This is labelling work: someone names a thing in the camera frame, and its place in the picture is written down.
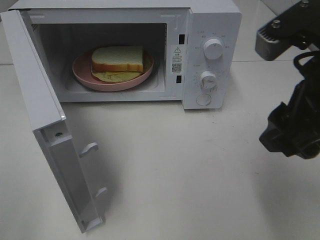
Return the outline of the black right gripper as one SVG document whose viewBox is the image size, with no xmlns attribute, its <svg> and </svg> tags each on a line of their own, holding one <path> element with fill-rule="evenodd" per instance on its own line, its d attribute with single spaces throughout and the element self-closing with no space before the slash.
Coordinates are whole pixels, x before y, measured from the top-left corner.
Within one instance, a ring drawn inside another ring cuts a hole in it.
<svg viewBox="0 0 320 240">
<path fill-rule="evenodd" d="M 302 53 L 293 64 L 304 79 L 288 104 L 282 102 L 270 113 L 259 141 L 269 152 L 312 159 L 320 154 L 320 52 Z"/>
</svg>

